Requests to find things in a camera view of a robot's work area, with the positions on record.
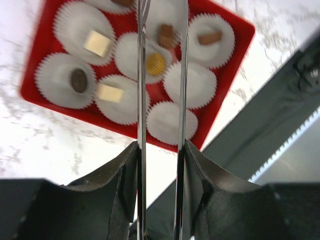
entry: white paper cup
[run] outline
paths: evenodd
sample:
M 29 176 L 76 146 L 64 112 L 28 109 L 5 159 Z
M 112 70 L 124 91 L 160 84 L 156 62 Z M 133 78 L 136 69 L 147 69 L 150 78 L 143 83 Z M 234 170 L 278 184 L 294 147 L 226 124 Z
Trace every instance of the white paper cup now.
M 71 87 L 71 73 L 82 69 L 87 77 L 85 92 Z M 66 53 L 54 53 L 42 60 L 35 71 L 35 83 L 40 93 L 51 103 L 69 109 L 83 109 L 93 102 L 96 75 L 91 66 Z
M 155 84 L 164 78 L 166 70 L 172 63 L 171 53 L 156 43 L 146 40 L 145 55 L 158 53 L 163 56 L 165 61 L 165 70 L 163 73 L 152 76 L 146 72 L 145 78 L 147 84 Z M 115 47 L 114 60 L 119 71 L 130 79 L 138 80 L 138 34 L 129 32 L 123 34 Z
M 198 35 L 213 31 L 222 31 L 219 42 L 200 45 Z M 220 68 L 231 58 L 235 50 L 235 33 L 229 23 L 217 14 L 199 14 L 195 16 L 188 28 L 188 59 L 208 68 Z
M 132 4 L 132 7 L 121 6 L 116 4 L 111 0 L 83 0 L 87 4 L 90 4 L 102 11 L 112 13 L 112 14 L 128 14 L 135 10 L 135 4 Z
M 136 4 L 136 19 L 138 20 L 138 1 Z M 174 30 L 173 47 L 180 42 L 183 31 L 183 0 L 151 0 L 145 28 L 146 36 L 158 42 L 159 30 L 162 24 L 172 25 Z
M 132 125 L 138 121 L 138 83 L 122 75 L 108 75 L 99 83 L 122 89 L 123 96 L 119 103 L 101 100 L 97 96 L 95 103 L 103 115 L 121 125 Z M 146 109 L 150 106 L 150 97 L 146 93 Z
M 180 102 L 181 62 L 173 64 L 165 73 L 163 86 L 174 103 Z M 189 109 L 202 108 L 207 105 L 216 94 L 217 78 L 209 69 L 197 64 L 189 63 L 186 84 L 186 107 Z
M 112 46 L 104 57 L 84 48 L 91 30 L 112 41 Z M 68 1 L 57 12 L 53 24 L 55 37 L 71 55 L 97 66 L 110 63 L 116 43 L 113 27 L 105 15 L 97 8 L 82 1 Z
M 163 101 L 154 105 L 146 119 L 150 135 L 159 141 L 178 145 L 179 143 L 179 106 L 173 102 Z M 194 113 L 186 110 L 185 138 L 191 139 L 198 128 L 198 119 Z

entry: caramel chocolate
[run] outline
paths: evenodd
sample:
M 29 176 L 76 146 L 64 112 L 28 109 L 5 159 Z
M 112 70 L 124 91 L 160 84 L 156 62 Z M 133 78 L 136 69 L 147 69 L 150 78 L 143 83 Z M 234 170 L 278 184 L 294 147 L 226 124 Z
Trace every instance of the caramel chocolate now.
M 84 93 L 88 87 L 87 75 L 85 71 L 80 68 L 72 71 L 70 82 L 73 90 L 79 94 Z
M 166 49 L 170 49 L 174 45 L 174 27 L 168 24 L 162 24 L 160 26 L 158 35 L 158 44 Z
M 111 0 L 111 2 L 130 8 L 134 3 L 134 0 Z
M 198 36 L 198 42 L 201 45 L 210 45 L 219 42 L 222 38 L 222 31 L 202 34 Z

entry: white marble surface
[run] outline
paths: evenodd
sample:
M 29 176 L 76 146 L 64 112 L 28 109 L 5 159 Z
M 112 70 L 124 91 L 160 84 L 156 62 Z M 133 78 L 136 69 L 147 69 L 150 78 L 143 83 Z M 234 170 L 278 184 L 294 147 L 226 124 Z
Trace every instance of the white marble surface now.
M 316 0 L 219 0 L 256 35 L 206 144 L 320 23 Z M 22 100 L 18 87 L 41 0 L 0 0 L 0 177 L 69 183 L 117 156 L 131 139 Z M 147 146 L 147 205 L 174 179 L 176 155 Z

